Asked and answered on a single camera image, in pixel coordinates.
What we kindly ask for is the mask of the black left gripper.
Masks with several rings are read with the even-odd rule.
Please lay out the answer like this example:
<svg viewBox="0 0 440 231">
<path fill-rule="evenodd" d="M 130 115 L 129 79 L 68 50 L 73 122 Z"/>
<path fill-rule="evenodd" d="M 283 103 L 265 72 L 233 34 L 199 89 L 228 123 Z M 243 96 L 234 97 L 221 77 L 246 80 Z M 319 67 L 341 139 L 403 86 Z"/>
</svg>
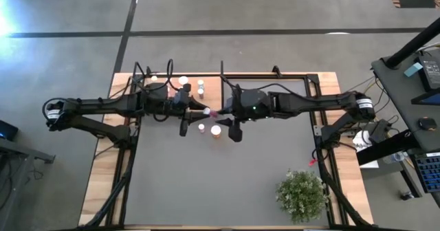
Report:
<svg viewBox="0 0 440 231">
<path fill-rule="evenodd" d="M 204 110 L 208 108 L 208 106 L 197 100 L 190 100 L 190 90 L 191 84 L 186 83 L 182 88 L 179 88 L 171 98 L 171 115 L 180 118 L 179 135 L 182 137 L 186 136 L 190 122 L 196 122 L 210 117 L 210 114 L 203 112 L 187 112 L 188 108 L 192 110 Z"/>
</svg>

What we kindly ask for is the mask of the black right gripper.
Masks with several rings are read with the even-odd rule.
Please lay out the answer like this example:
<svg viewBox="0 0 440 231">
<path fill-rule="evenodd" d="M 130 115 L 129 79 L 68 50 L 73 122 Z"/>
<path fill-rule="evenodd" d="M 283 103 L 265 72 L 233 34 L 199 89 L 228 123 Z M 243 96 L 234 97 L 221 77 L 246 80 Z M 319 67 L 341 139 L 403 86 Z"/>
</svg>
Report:
<svg viewBox="0 0 440 231">
<path fill-rule="evenodd" d="M 241 123 L 266 119 L 272 115 L 269 96 L 259 89 L 244 90 L 239 85 L 232 90 L 231 104 L 217 111 L 219 115 L 231 114 L 234 119 L 216 120 L 217 124 L 227 126 L 228 136 L 234 142 L 243 138 Z"/>
</svg>

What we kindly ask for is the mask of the wooden shelf board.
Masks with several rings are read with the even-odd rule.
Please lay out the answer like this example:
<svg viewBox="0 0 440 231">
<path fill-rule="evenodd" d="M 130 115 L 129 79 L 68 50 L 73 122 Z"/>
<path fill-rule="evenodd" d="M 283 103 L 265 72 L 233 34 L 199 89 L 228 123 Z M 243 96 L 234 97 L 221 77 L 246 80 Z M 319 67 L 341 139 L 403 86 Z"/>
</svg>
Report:
<svg viewBox="0 0 440 231">
<path fill-rule="evenodd" d="M 188 83 L 191 84 L 190 97 L 192 96 L 195 100 L 200 103 L 205 104 L 213 110 L 219 110 L 221 108 L 222 93 L 221 93 L 221 78 L 219 76 L 198 76 L 198 75 L 186 75 L 189 79 Z M 179 77 L 172 77 L 166 85 L 164 84 L 167 78 L 163 76 L 157 76 L 157 81 L 153 82 L 151 77 L 147 78 L 144 83 L 140 83 L 139 86 L 143 87 L 145 90 L 151 90 L 153 88 L 160 87 L 160 90 L 166 90 L 166 105 L 171 101 L 171 98 L 175 95 L 174 88 L 179 89 L 183 87 L 178 82 Z M 197 93 L 199 89 L 197 81 L 202 79 L 204 81 L 204 99 L 200 99 Z"/>
</svg>

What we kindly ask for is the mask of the grey table mat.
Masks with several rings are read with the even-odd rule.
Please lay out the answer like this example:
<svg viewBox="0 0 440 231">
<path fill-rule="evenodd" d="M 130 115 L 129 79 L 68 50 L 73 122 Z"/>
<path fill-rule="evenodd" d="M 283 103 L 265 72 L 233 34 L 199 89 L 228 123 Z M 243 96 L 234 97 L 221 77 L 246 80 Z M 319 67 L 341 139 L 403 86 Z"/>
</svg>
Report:
<svg viewBox="0 0 440 231">
<path fill-rule="evenodd" d="M 127 225 L 288 226 L 289 215 L 276 200 L 288 171 L 310 171 L 314 133 L 308 113 L 287 120 L 241 125 L 233 142 L 223 127 L 219 137 L 205 119 L 179 135 L 180 121 L 144 117 L 135 153 Z"/>
</svg>

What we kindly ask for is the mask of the green artificial potted plant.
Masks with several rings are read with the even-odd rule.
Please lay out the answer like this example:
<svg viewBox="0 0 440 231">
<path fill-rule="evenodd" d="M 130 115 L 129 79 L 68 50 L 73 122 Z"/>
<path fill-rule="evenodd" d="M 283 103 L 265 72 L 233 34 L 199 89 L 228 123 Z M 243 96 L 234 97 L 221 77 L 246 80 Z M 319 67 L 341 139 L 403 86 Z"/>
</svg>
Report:
<svg viewBox="0 0 440 231">
<path fill-rule="evenodd" d="M 327 209 L 329 195 L 325 186 L 313 172 L 289 169 L 284 180 L 276 185 L 276 202 L 292 223 L 314 221 Z"/>
</svg>

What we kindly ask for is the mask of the white paper sheet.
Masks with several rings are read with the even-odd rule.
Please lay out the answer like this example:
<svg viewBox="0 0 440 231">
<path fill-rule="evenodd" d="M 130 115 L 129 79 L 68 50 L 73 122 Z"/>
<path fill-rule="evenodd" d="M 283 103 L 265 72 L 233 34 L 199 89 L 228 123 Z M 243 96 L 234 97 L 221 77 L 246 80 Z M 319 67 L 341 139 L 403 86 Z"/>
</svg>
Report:
<svg viewBox="0 0 440 231">
<path fill-rule="evenodd" d="M 355 137 L 352 139 L 353 144 L 357 152 L 360 152 L 363 149 L 368 148 L 371 145 L 371 141 L 369 140 L 369 132 L 368 131 L 359 131 L 355 134 Z M 361 169 L 374 169 L 379 168 L 377 161 L 369 162 L 367 164 L 361 165 Z"/>
</svg>

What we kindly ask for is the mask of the black power brick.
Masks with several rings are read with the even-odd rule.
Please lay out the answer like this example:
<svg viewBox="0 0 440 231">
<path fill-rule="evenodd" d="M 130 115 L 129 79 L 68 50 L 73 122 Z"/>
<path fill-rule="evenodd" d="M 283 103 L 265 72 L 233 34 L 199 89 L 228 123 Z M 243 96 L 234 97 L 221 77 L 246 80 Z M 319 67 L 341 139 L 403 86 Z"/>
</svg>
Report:
<svg viewBox="0 0 440 231">
<path fill-rule="evenodd" d="M 375 122 L 372 128 L 368 131 L 369 141 L 372 143 L 382 142 L 388 137 L 388 132 L 390 130 L 390 127 L 391 124 L 384 119 Z"/>
</svg>

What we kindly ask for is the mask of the grey side desk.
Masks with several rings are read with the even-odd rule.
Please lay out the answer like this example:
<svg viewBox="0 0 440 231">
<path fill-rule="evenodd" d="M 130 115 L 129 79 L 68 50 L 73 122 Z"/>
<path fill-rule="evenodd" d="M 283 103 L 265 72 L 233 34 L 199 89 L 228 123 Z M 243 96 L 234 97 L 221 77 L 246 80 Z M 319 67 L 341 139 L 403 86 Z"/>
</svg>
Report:
<svg viewBox="0 0 440 231">
<path fill-rule="evenodd" d="M 440 88 L 426 91 L 419 72 L 411 77 L 404 75 L 411 65 L 418 63 L 419 55 L 420 53 L 415 53 L 409 56 L 397 69 L 387 68 L 383 59 L 372 63 L 373 72 L 408 128 L 360 151 L 357 154 L 359 164 L 382 159 L 400 151 L 406 152 L 413 163 L 416 155 L 440 152 Z M 433 118 L 437 129 L 421 130 L 417 121 L 422 117 Z M 440 192 L 429 194 L 440 208 Z"/>
</svg>

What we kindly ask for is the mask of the black side desk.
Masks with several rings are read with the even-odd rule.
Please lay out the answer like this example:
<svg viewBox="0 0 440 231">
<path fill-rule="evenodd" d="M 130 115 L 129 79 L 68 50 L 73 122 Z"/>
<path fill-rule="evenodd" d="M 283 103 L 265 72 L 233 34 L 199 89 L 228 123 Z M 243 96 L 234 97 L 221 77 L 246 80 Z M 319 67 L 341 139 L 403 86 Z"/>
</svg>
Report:
<svg viewBox="0 0 440 231">
<path fill-rule="evenodd" d="M 52 164 L 55 157 L 0 138 L 0 231 L 6 231 L 15 202 L 33 171 L 34 161 Z"/>
</svg>

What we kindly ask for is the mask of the small teal box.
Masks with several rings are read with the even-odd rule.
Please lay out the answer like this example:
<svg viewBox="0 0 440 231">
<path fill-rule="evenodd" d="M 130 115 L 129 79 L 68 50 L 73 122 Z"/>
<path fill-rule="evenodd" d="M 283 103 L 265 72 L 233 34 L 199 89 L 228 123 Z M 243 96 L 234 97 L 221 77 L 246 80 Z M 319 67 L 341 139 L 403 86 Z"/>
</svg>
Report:
<svg viewBox="0 0 440 231">
<path fill-rule="evenodd" d="M 422 68 L 423 68 L 422 64 L 414 63 L 404 72 L 404 75 L 406 77 L 411 77 L 411 76 L 415 75 Z"/>
</svg>

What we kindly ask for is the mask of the black computer blue lights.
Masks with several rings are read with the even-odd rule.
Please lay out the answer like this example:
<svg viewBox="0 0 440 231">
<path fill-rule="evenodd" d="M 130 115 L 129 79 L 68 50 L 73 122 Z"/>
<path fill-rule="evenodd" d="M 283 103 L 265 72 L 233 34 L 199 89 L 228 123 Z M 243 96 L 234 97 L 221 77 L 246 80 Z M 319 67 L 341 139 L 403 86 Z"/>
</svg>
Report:
<svg viewBox="0 0 440 231">
<path fill-rule="evenodd" d="M 3 120 L 0 120 L 0 138 L 9 140 L 9 141 L 15 141 L 17 133 L 19 132 L 19 129 L 7 122 L 4 122 Z"/>
</svg>

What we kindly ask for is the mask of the black pole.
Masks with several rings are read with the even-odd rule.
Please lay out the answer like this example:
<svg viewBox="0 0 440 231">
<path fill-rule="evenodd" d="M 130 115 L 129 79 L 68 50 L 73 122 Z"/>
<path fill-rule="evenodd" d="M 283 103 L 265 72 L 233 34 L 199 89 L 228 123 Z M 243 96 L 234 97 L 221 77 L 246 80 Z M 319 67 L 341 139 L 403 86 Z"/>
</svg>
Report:
<svg viewBox="0 0 440 231">
<path fill-rule="evenodd" d="M 399 64 L 414 54 L 420 47 L 431 41 L 440 34 L 440 17 L 421 31 L 415 38 L 409 41 L 398 52 L 391 57 L 383 59 L 384 64 L 389 69 L 397 69 Z"/>
</svg>

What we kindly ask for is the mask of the black computer mouse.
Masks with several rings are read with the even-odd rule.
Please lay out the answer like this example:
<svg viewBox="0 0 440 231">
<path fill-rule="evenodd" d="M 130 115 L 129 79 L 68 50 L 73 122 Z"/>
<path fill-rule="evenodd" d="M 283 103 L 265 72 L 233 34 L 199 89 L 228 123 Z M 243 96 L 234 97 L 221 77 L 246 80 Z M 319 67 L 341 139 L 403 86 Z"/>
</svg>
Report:
<svg viewBox="0 0 440 231">
<path fill-rule="evenodd" d="M 422 117 L 418 119 L 417 124 L 424 131 L 435 131 L 437 129 L 437 123 L 433 118 Z"/>
</svg>

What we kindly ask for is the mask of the blue keyboard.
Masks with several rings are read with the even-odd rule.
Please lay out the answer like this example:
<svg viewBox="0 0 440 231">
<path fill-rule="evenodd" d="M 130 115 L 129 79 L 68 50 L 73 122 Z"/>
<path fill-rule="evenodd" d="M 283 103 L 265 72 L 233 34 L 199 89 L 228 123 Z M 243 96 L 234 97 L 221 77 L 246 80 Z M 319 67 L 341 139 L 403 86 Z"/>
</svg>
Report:
<svg viewBox="0 0 440 231">
<path fill-rule="evenodd" d="M 424 192 L 440 192 L 440 152 L 416 155 L 412 161 Z"/>
</svg>

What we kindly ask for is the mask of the black power adapter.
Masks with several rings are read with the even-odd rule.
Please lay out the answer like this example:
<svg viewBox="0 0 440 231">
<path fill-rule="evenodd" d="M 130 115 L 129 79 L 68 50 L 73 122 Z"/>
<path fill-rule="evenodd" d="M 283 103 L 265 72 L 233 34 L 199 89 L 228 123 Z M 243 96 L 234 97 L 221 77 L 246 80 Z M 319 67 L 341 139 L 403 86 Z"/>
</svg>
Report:
<svg viewBox="0 0 440 231">
<path fill-rule="evenodd" d="M 440 60 L 428 52 L 421 52 L 417 60 L 422 66 L 419 76 L 423 88 L 426 91 L 440 88 Z"/>
</svg>

